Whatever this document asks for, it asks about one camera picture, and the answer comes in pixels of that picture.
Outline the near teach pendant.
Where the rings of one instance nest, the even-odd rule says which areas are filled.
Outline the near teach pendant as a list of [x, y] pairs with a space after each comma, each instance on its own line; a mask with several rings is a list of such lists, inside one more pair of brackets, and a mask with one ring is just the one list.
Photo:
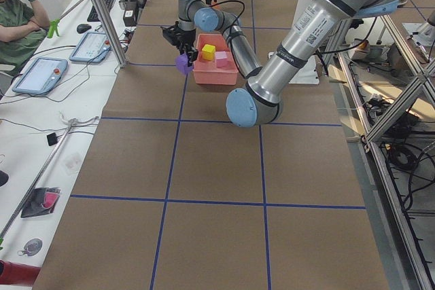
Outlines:
[[67, 67], [65, 59], [40, 57], [29, 66], [12, 91], [30, 95], [47, 94], [60, 81]]

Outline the pink foam cube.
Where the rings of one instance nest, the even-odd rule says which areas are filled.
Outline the pink foam cube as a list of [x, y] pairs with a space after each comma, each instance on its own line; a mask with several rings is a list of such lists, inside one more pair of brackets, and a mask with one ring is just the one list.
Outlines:
[[228, 57], [225, 51], [215, 53], [215, 65], [217, 68], [225, 67], [228, 64]]

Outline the teach pendant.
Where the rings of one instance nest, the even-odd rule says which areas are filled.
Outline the teach pendant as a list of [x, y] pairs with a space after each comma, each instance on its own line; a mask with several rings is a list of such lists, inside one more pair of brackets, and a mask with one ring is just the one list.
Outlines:
[[111, 50], [109, 40], [104, 33], [88, 31], [69, 56], [71, 62], [100, 63]]
[[67, 67], [65, 59], [40, 57], [29, 66], [12, 91], [30, 95], [47, 94], [60, 81]]

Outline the far teach pendant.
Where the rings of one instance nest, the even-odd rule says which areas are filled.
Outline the far teach pendant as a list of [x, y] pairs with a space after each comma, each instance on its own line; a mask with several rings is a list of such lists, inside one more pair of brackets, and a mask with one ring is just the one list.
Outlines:
[[109, 40], [104, 33], [88, 31], [69, 56], [71, 62], [100, 63], [111, 50]]

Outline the pink plastic bin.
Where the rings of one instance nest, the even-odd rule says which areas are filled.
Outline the pink plastic bin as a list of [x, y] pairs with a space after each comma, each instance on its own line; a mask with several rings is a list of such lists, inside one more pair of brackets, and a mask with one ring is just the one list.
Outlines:
[[[228, 57], [228, 64], [225, 67], [217, 68], [214, 61], [203, 60], [201, 49], [206, 44], [215, 46], [215, 52], [225, 51]], [[196, 47], [199, 50], [198, 58], [194, 62], [193, 75], [197, 84], [233, 86], [237, 82], [239, 71], [235, 65], [232, 53], [226, 41], [219, 34], [201, 33], [197, 37]]]

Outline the black computer mouse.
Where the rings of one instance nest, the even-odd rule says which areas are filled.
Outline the black computer mouse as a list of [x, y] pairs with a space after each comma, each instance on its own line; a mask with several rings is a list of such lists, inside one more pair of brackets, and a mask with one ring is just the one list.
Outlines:
[[77, 25], [76, 31], [79, 34], [85, 33], [86, 31], [90, 30], [92, 26], [90, 24], [79, 24]]

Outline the purple foam cube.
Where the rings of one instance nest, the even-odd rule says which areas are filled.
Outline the purple foam cube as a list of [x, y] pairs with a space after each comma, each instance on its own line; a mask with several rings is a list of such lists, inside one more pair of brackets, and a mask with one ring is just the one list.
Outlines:
[[183, 75], [188, 75], [193, 70], [193, 66], [189, 65], [188, 56], [186, 54], [180, 54], [175, 59], [175, 66], [177, 70]]

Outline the aluminium frame post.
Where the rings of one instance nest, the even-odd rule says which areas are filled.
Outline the aluminium frame post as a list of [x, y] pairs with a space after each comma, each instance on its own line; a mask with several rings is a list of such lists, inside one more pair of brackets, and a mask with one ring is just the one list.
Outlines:
[[109, 10], [105, 4], [104, 0], [91, 0], [94, 5], [97, 14], [99, 16], [100, 22], [103, 26], [105, 34], [109, 40], [112, 52], [118, 61], [119, 67], [124, 68], [127, 64], [126, 55], [122, 46], [120, 45], [120, 40], [118, 39], [118, 34], [116, 32], [115, 26], [109, 14]]

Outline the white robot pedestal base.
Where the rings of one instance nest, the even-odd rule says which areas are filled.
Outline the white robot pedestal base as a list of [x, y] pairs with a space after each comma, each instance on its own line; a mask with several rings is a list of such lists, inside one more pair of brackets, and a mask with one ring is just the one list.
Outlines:
[[338, 22], [339, 13], [329, 0], [298, 0], [289, 34], [262, 70], [262, 85], [278, 89], [319, 84], [314, 52]]

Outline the seated person green shirt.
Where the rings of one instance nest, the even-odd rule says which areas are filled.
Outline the seated person green shirt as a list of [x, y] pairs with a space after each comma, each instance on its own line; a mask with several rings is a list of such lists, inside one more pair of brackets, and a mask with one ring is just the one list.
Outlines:
[[40, 0], [1, 0], [1, 63], [14, 77], [45, 39], [50, 20]]

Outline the round metal disc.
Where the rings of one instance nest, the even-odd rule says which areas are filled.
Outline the round metal disc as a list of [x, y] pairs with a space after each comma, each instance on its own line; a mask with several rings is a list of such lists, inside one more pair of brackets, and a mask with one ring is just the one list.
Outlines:
[[18, 256], [35, 256], [40, 252], [43, 247], [43, 241], [40, 238], [30, 239], [24, 246], [23, 249], [17, 252]]

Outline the green clamp tool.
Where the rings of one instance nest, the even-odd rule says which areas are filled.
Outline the green clamp tool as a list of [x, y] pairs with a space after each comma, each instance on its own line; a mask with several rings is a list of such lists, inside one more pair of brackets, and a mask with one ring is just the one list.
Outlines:
[[58, 25], [60, 23], [60, 19], [56, 19], [50, 22], [50, 27], [47, 32], [47, 38], [51, 39], [53, 36], [59, 36]]

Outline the aluminium rod on table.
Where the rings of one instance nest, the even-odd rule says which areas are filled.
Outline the aluminium rod on table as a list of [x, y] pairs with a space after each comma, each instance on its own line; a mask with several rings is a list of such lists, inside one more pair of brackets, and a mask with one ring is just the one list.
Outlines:
[[52, 150], [52, 152], [50, 153], [50, 155], [48, 156], [48, 158], [46, 159], [46, 161], [44, 162], [43, 166], [40, 168], [39, 172], [37, 173], [36, 177], [34, 178], [32, 184], [30, 184], [28, 190], [26, 191], [26, 193], [24, 194], [24, 196], [22, 197], [21, 201], [19, 202], [18, 206], [15, 208], [14, 212], [12, 213], [11, 217], [8, 219], [7, 223], [5, 224], [4, 228], [1, 231], [1, 244], [3, 244], [3, 241], [5, 239], [6, 234], [8, 233], [9, 229], [11, 228], [12, 224], [14, 223], [14, 221], [16, 220], [18, 214], [21, 212], [21, 210], [24, 207], [24, 204], [26, 203], [26, 201], [30, 198], [33, 190], [36, 188], [39, 180], [42, 178], [42, 176], [44, 175], [45, 171], [47, 170], [48, 166], [50, 165], [51, 161], [53, 160], [53, 158], [55, 157], [55, 155], [58, 153], [58, 151], [60, 150], [60, 148], [63, 146], [64, 141], [67, 139], [67, 135], [71, 132], [71, 130], [73, 129], [73, 127], [75, 127], [78, 123], [78, 119], [77, 118], [72, 118], [67, 122], [67, 127], [64, 131], [64, 133], [62, 134], [60, 140], [58, 141], [58, 143], [55, 145], [54, 149]]

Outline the yellow foam cube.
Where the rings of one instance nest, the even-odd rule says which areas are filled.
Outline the yellow foam cube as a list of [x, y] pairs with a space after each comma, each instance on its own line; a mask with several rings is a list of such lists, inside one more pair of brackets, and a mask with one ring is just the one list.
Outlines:
[[206, 61], [214, 61], [215, 60], [215, 46], [206, 43], [202, 49], [201, 49], [201, 54], [202, 54], [202, 58], [203, 60]]

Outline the pink and grey pouch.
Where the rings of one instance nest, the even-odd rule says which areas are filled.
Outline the pink and grey pouch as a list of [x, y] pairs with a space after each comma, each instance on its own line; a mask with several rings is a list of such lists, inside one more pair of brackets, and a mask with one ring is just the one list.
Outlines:
[[20, 217], [29, 218], [48, 215], [54, 211], [59, 198], [60, 188], [58, 187], [35, 188], [25, 202]]

